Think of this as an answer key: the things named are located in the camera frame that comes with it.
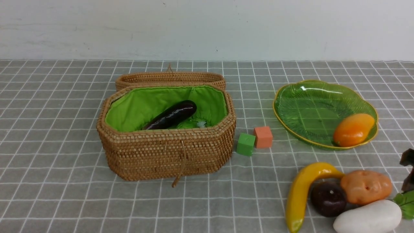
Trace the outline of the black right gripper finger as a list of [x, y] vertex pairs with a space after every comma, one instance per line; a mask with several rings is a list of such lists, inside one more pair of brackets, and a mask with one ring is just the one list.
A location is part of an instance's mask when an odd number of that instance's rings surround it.
[[402, 192], [410, 192], [414, 190], [414, 168], [412, 168], [410, 174], [405, 178], [402, 184]]
[[411, 165], [412, 167], [414, 167], [414, 149], [407, 149], [405, 152], [402, 153], [400, 165]]

